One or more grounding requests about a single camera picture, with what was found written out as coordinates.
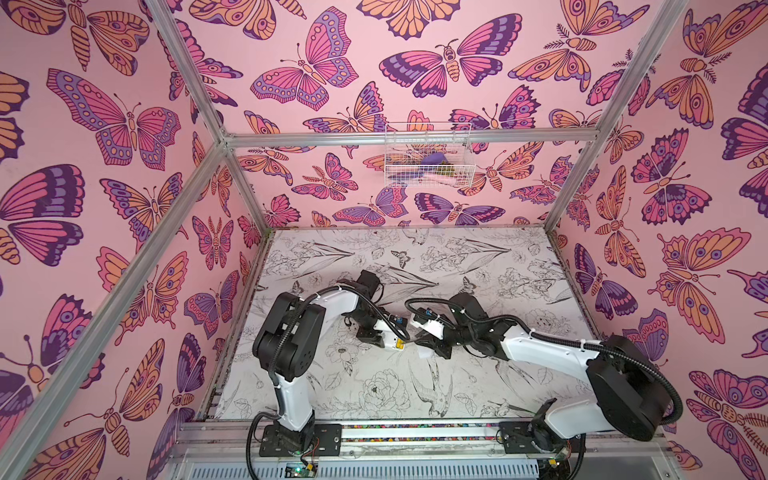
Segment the white battery cover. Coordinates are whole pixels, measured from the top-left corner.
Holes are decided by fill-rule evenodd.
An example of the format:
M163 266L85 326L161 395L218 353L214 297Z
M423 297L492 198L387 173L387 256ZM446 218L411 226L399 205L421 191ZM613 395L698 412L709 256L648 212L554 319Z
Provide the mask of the white battery cover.
M418 346L417 347L417 352L418 352L419 357L422 358L422 359L429 359L429 358L432 358L434 356L434 352L431 349L429 349L427 347L423 347L423 346Z

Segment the small white remote control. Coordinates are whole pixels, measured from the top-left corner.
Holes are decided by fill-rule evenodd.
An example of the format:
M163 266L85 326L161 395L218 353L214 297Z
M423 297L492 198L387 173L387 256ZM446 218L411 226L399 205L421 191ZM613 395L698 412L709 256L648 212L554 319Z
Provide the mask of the small white remote control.
M376 341L377 346L385 350L402 351L402 350L397 350L395 348L396 340L401 338L399 338L391 330L386 330L386 331L377 330L377 334L378 334L378 340Z

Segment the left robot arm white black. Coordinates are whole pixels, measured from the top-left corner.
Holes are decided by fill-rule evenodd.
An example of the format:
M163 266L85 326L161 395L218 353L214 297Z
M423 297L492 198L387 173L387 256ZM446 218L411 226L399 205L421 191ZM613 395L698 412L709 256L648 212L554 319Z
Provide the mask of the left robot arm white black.
M278 427L289 434L312 431L315 411L305 373L333 322L355 322L358 340L369 345L383 348L397 343L397 336L388 329L389 314L373 301L380 287L378 276L364 270L355 281L344 280L306 298L290 292L278 295L252 347L274 387Z

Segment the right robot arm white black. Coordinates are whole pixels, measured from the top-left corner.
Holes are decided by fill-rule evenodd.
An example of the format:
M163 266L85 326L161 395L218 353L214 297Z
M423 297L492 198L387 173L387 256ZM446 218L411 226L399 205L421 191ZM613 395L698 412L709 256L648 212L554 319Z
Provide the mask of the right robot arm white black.
M541 450L594 432L616 431L651 440L659 427L684 412L672 383L624 336L606 341L572 340L541 333L511 314L488 315L472 295L428 298L412 312L425 331L424 347L448 359L456 347L507 362L529 363L588 385L587 393L552 398L531 418L526 432Z

